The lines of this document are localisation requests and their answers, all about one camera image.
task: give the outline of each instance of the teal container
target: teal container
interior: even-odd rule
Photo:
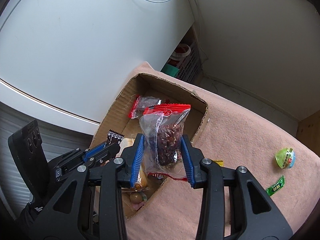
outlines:
[[[174,67],[174,66],[171,66],[170,64],[166,63],[162,70],[161,70],[162,73],[165,73],[171,77],[176,77],[179,73],[179,69]]]

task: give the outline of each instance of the black candy wrapper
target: black candy wrapper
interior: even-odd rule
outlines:
[[[106,144],[109,145],[111,143],[120,144],[124,139],[124,135],[121,133],[115,132],[113,130],[109,130]]]

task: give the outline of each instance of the snack package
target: snack package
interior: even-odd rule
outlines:
[[[121,133],[115,132],[115,131],[110,129],[108,131],[106,145],[109,145],[111,143],[121,144],[123,138],[124,138],[124,135],[122,135]]]
[[[161,100],[159,98],[154,97],[142,97],[140,95],[137,95],[136,100],[133,103],[133,106],[131,108],[131,111],[128,115],[129,118],[134,119],[141,117],[144,110],[148,106],[154,106],[161,104]]]
[[[217,163],[220,167],[223,167],[223,161],[222,160],[215,160],[215,163]]]
[[[292,148],[284,148],[275,155],[276,161],[281,169],[290,169],[296,160],[296,154]]]
[[[120,143],[120,152],[116,155],[116,158],[121,156],[122,151],[123,151],[124,148],[132,146],[133,143],[134,143],[134,139],[124,138],[124,139],[122,140],[122,142]],[[147,185],[148,185],[147,177],[146,177],[146,175],[144,174],[144,171],[143,171],[142,166],[143,166],[143,163],[142,163],[141,166],[140,166],[139,174],[138,174],[138,179],[137,179],[137,181],[136,181],[135,184],[134,184],[134,188],[132,188],[132,189],[124,189],[123,192],[124,192],[124,191],[132,191],[132,190],[134,190],[134,191],[141,191],[141,190],[146,190],[146,189],[148,189],[148,188],[147,188]]]
[[[143,159],[147,174],[187,181],[180,148],[190,109],[190,105],[183,104],[161,104],[145,109],[140,127],[145,136]]]

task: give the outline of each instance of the green candy wrapper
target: green candy wrapper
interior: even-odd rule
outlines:
[[[282,177],[278,180],[276,184],[266,189],[266,192],[269,196],[272,196],[274,193],[280,190],[283,186],[284,186],[284,176],[282,175]]]

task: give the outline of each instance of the metal screw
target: metal screw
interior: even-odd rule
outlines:
[[[247,170],[246,167],[240,166],[240,167],[238,168],[238,171],[240,171],[241,173],[246,173],[248,170]]]
[[[79,172],[84,172],[86,169],[87,169],[86,166],[80,165],[80,166],[77,168],[77,171],[79,171]]]
[[[212,160],[210,160],[209,158],[202,159],[203,164],[210,164],[211,162],[212,162]]]
[[[115,164],[121,164],[121,163],[123,163],[123,159],[122,159],[122,158],[115,158],[115,159],[113,160],[113,162],[114,162]]]

